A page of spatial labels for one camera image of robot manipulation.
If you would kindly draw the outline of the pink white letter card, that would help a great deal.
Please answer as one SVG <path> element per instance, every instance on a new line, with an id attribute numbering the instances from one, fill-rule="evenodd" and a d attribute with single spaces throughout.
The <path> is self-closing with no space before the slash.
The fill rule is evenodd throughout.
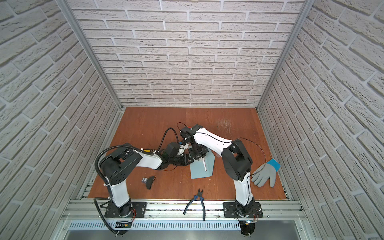
<path id="1" fill-rule="evenodd" d="M 205 172 L 206 172 L 207 171 L 207 166 L 206 166 L 205 159 L 202 159 L 202 162 L 203 162 L 203 166 L 204 166 L 204 169 L 205 169 Z"/>

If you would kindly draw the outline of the white glue stick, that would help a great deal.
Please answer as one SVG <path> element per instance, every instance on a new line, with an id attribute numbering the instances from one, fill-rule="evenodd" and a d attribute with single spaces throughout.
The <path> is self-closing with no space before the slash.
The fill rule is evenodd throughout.
<path id="1" fill-rule="evenodd" d="M 180 145 L 180 149 L 179 149 L 178 155 L 183 155 L 184 152 L 188 149 L 188 147 L 189 147 L 189 144 Z"/>

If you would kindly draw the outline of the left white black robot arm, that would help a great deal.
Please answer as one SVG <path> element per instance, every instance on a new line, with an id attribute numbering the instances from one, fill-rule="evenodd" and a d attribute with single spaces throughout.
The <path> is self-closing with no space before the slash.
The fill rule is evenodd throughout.
<path id="1" fill-rule="evenodd" d="M 126 143 L 109 147 L 97 155 L 94 161 L 95 170 L 104 182 L 109 196 L 95 197 L 94 204 L 103 223 L 112 233 L 122 236 L 126 231 L 116 231 L 109 225 L 101 212 L 105 205 L 99 205 L 98 200 L 107 200 L 106 213 L 114 210 L 121 218 L 132 216 L 132 220 L 127 222 L 132 224 L 137 214 L 127 190 L 128 176 L 136 167 L 163 171 L 169 165 L 188 166 L 194 160 L 185 152 L 187 148 L 187 145 L 179 141 L 175 129 L 168 128 L 155 150 L 139 149 Z"/>

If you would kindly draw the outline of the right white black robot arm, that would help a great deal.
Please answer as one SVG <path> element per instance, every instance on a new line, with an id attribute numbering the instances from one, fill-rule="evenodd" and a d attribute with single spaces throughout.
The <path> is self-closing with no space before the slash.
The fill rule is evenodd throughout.
<path id="1" fill-rule="evenodd" d="M 228 176 L 234 180 L 236 214 L 246 217 L 252 212 L 255 198 L 251 191 L 251 170 L 253 160 L 240 139 L 221 138 L 201 125 L 180 130 L 182 143 L 188 144 L 189 156 L 194 161 L 206 162 L 217 153 L 223 160 Z"/>

